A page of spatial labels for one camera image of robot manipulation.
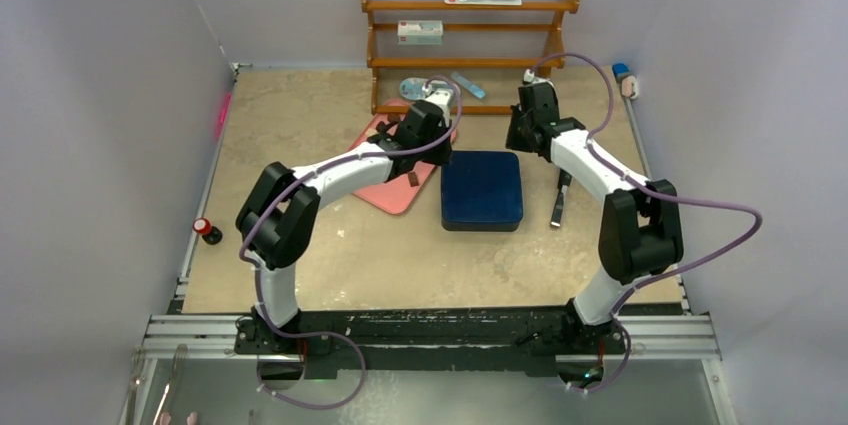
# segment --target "wooden table surface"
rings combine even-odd
[[[425,72],[399,71],[383,80],[381,98]],[[518,101],[521,70],[468,71],[486,92],[467,106]],[[590,68],[554,71],[562,116],[587,127],[606,111],[606,90]],[[235,217],[269,163],[307,165],[344,152],[371,118],[366,69],[246,70],[239,75],[205,216],[224,232],[217,246],[198,242],[183,311],[241,312],[255,302],[250,268],[239,261]],[[466,116],[454,150],[504,150],[509,117]],[[623,105],[616,103],[598,142],[627,166],[642,171]],[[519,153],[524,219],[512,233],[448,232],[441,227],[440,171],[409,210],[386,214],[345,197],[318,215],[312,242],[297,264],[297,297],[307,310],[491,307],[564,304],[600,266],[601,206],[576,182],[562,228],[549,226],[557,169]],[[674,280],[651,285],[634,302],[679,302]]]

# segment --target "wooden rack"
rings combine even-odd
[[[577,13],[580,0],[560,0],[551,2],[524,2],[513,5],[466,5],[447,4],[443,1],[374,1],[362,0],[362,11],[368,16],[368,50],[366,63],[371,69],[371,112],[406,113],[407,107],[383,106],[377,103],[377,90],[380,69],[382,68],[530,68],[543,57],[564,51],[562,43],[562,19],[565,12]],[[543,53],[529,58],[391,58],[377,55],[377,32],[396,31],[397,23],[376,23],[374,12],[387,10],[480,10],[480,11],[545,11],[553,12],[550,23],[445,23],[444,31],[449,32],[548,32]],[[565,59],[558,58],[545,62],[539,67],[538,75],[550,76],[551,68],[562,68]],[[467,107],[465,113],[478,115],[508,115],[510,108],[503,106]]]

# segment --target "white box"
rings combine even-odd
[[[400,45],[441,45],[443,33],[441,20],[398,22],[398,44]]]

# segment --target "pink tray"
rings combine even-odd
[[[377,124],[385,122],[387,119],[388,115],[374,115],[371,123],[369,123],[368,126],[365,127],[365,130],[359,134],[359,138],[353,142],[350,149],[356,147],[360,143],[364,142],[366,138],[376,133]],[[454,140],[456,140],[456,132],[451,135],[451,142]],[[401,175],[391,182],[362,188],[359,191],[354,192],[354,195],[365,200],[371,205],[374,205],[380,210],[383,210],[384,212],[391,213],[392,215],[398,215],[405,212],[406,209],[412,205],[412,201],[415,200],[415,196],[418,195],[418,192],[420,192],[424,184],[427,183],[427,178],[430,177],[435,169],[436,167],[434,165],[418,162],[415,164],[415,168],[413,169],[415,174],[418,175],[418,186],[411,186],[409,184],[409,178],[406,175]]]

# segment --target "purple cable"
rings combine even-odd
[[[353,348],[353,351],[356,352],[356,355],[359,358],[359,364],[360,364],[360,367],[362,369],[362,375],[359,377],[359,382],[356,384],[356,388],[353,389],[353,392],[351,392],[350,395],[348,395],[347,397],[345,397],[342,400],[339,400],[338,402],[329,403],[329,404],[325,405],[325,404],[315,404],[315,403],[303,402],[303,401],[298,400],[296,398],[291,398],[291,397],[288,397],[286,395],[277,393],[274,390],[271,390],[267,385],[262,383],[262,377],[259,374],[259,369],[257,367],[257,377],[259,378],[260,388],[264,392],[270,394],[272,397],[275,397],[275,398],[278,398],[278,399],[283,400],[285,402],[291,403],[292,405],[297,405],[298,407],[307,408],[307,409],[310,409],[310,410],[330,410],[330,409],[333,409],[333,408],[341,407],[342,405],[345,405],[346,403],[353,400],[354,397],[356,397],[356,395],[359,393],[359,391],[362,390],[362,386],[365,384],[365,377],[367,376],[368,372],[367,372],[367,366],[366,366],[366,363],[365,363],[365,355],[362,354],[362,350],[360,350],[359,346],[356,345],[356,343],[354,343],[353,340],[346,337],[345,335],[342,335],[341,333],[336,333],[336,332],[286,333],[286,332],[278,329],[273,323],[268,321],[268,318],[267,318],[268,317],[268,307],[265,306],[265,300],[264,300],[264,297],[262,296],[262,286],[261,286],[262,282],[261,282],[261,278],[259,276],[259,270],[260,270],[261,266],[260,266],[258,261],[247,256],[246,252],[247,252],[247,248],[248,248],[249,244],[256,237],[256,234],[259,232],[259,228],[262,226],[262,224],[265,222],[265,220],[267,220],[268,217],[271,216],[271,214],[274,212],[274,210],[276,210],[277,205],[279,205],[283,200],[285,200],[289,196],[290,193],[292,193],[295,189],[297,189],[297,187],[299,187],[300,185],[302,185],[304,182],[311,179],[312,177],[315,177],[315,176],[317,176],[317,175],[319,175],[323,172],[326,172],[330,168],[336,167],[336,166],[341,165],[343,163],[351,162],[353,160],[360,160],[362,158],[372,158],[372,157],[389,157],[389,158],[391,158],[391,157],[402,157],[402,156],[405,156],[405,155],[414,155],[414,154],[417,154],[417,153],[426,152],[427,150],[430,150],[430,149],[438,146],[439,144],[441,144],[445,140],[449,140],[450,136],[453,134],[453,132],[456,131],[456,127],[459,125],[459,119],[462,117],[462,95],[460,94],[459,88],[457,88],[457,86],[454,85],[453,82],[449,81],[447,78],[445,78],[441,75],[435,75],[435,76],[431,77],[429,80],[427,80],[425,87],[427,85],[429,85],[430,82],[432,82],[433,80],[444,81],[445,83],[450,85],[450,87],[454,91],[454,94],[456,95],[456,118],[453,120],[450,128],[448,128],[448,131],[444,135],[442,135],[441,137],[437,138],[436,140],[428,143],[427,145],[422,145],[420,147],[413,148],[411,150],[367,152],[367,153],[363,153],[361,155],[347,155],[347,156],[344,156],[344,157],[339,157],[335,160],[332,160],[332,161],[325,163],[324,165],[318,167],[317,169],[315,169],[313,171],[310,171],[306,175],[304,175],[304,176],[298,178],[297,180],[295,180],[294,182],[292,182],[291,185],[286,187],[286,189],[283,190],[282,193],[280,193],[279,195],[277,195],[276,198],[274,198],[274,200],[271,202],[271,204],[268,205],[268,208],[266,208],[265,211],[262,212],[262,215],[259,216],[259,220],[257,220],[256,223],[253,225],[253,228],[250,229],[250,232],[248,232],[247,236],[244,239],[244,242],[242,243],[241,247],[239,248],[239,258],[244,262],[248,262],[248,263],[253,264],[254,286],[256,287],[256,300],[258,302],[257,305],[259,306],[259,311],[261,312],[260,314],[262,316],[262,319],[265,320],[265,322],[268,325],[268,328],[270,328],[276,335],[279,335],[283,338],[290,338],[290,339],[291,338],[295,338],[295,339],[296,338],[312,338],[312,337],[320,337],[320,336],[325,336],[325,335],[329,336],[329,337],[337,338],[337,339],[347,343],[348,345],[350,345]]]
[[[634,285],[633,288],[627,290],[627,292],[625,292],[624,295],[621,296],[621,298],[615,303],[615,305],[613,305],[613,309],[612,309],[611,313],[613,315],[613,317],[612,317],[613,321],[621,329],[625,338],[627,339],[625,351],[624,351],[624,357],[621,360],[621,364],[618,366],[618,368],[615,370],[615,372],[612,374],[612,376],[608,380],[601,382],[601,385],[598,385],[598,386],[593,387],[591,389],[587,389],[589,392],[594,392],[594,391],[598,391],[598,390],[603,389],[606,385],[608,385],[609,383],[614,381],[616,378],[618,378],[619,375],[621,375],[621,372],[624,370],[624,367],[627,365],[628,360],[630,359],[630,353],[631,353],[630,334],[627,333],[627,330],[625,330],[625,328],[624,328],[624,326],[622,326],[621,322],[619,322],[618,319],[615,318],[615,314],[618,313],[619,310],[621,310],[621,307],[623,307],[624,303],[627,302],[627,300],[631,296],[633,296],[633,294],[636,292],[636,290],[639,290],[643,287],[646,287],[646,286],[648,286],[652,283],[656,283],[660,280],[664,280],[666,278],[673,277],[675,275],[680,275],[683,272],[688,272],[689,270],[692,270],[693,268],[700,267],[701,265],[703,265],[703,264],[705,264],[709,261],[712,261],[712,260],[724,255],[725,253],[733,250],[734,248],[738,247],[739,245],[742,245],[749,238],[754,236],[754,234],[757,233],[757,231],[760,229],[760,227],[762,227],[763,216],[758,210],[754,209],[753,207],[746,206],[746,205],[738,205],[738,204],[735,204],[735,203],[720,202],[720,201],[714,201],[714,200],[685,198],[685,197],[678,197],[676,195],[666,195],[664,193],[655,192],[654,190],[651,190],[650,188],[646,187],[645,185],[643,185],[643,184],[639,183],[638,181],[634,180],[633,178],[627,176],[624,173],[624,171],[620,170],[618,167],[616,167],[615,165],[610,163],[608,160],[606,160],[604,157],[602,157],[597,151],[595,151],[595,145],[594,145],[594,139],[593,138],[594,138],[595,135],[600,133],[604,128],[606,128],[606,126],[609,124],[610,120],[612,119],[612,112],[615,109],[615,94],[613,92],[612,83],[610,82],[610,79],[607,76],[606,72],[604,72],[603,68],[601,68],[601,66],[598,65],[597,62],[595,62],[591,58],[589,58],[585,55],[581,55],[579,53],[565,52],[565,53],[555,53],[553,55],[548,55],[547,57],[539,60],[539,62],[536,63],[536,65],[533,67],[533,71],[535,72],[536,69],[538,69],[542,64],[544,64],[548,60],[552,60],[552,59],[555,59],[555,58],[561,58],[561,57],[573,57],[573,58],[577,58],[579,60],[582,60],[582,61],[588,63],[589,65],[592,66],[592,68],[594,68],[601,75],[601,78],[604,79],[604,84],[607,87],[607,95],[608,95],[608,98],[609,98],[609,102],[608,102],[608,106],[607,106],[607,115],[606,115],[606,117],[604,117],[604,121],[597,128],[594,128],[594,129],[589,131],[589,135],[586,137],[586,148],[589,150],[589,153],[593,157],[595,157],[595,160],[600,162],[603,166],[607,167],[607,169],[609,169],[610,171],[612,171],[616,175],[619,175],[620,177],[622,177],[622,179],[625,180],[630,185],[633,185],[634,187],[639,189],[640,192],[644,193],[645,195],[647,195],[651,198],[654,198],[654,199],[657,199],[657,200],[665,200],[665,201],[668,201],[668,202],[674,202],[674,203],[678,203],[678,204],[682,204],[682,205],[692,205],[692,206],[695,206],[695,207],[712,208],[712,209],[720,209],[720,210],[731,210],[731,211],[735,211],[735,212],[744,212],[744,213],[747,213],[747,214],[752,215],[754,217],[754,223],[751,225],[751,228],[749,228],[742,235],[738,236],[736,239],[730,241],[730,243],[728,243],[727,245],[719,248],[718,250],[715,250],[712,253],[708,253],[707,255],[704,255],[703,257],[701,257],[701,258],[699,258],[699,259],[697,259],[697,260],[695,260],[695,261],[693,261],[689,264],[677,267],[676,270],[670,270],[668,272],[664,272],[664,273],[661,273],[661,274],[656,275],[654,277],[650,277],[646,280],[643,280],[643,281],[637,283],[636,285]]]

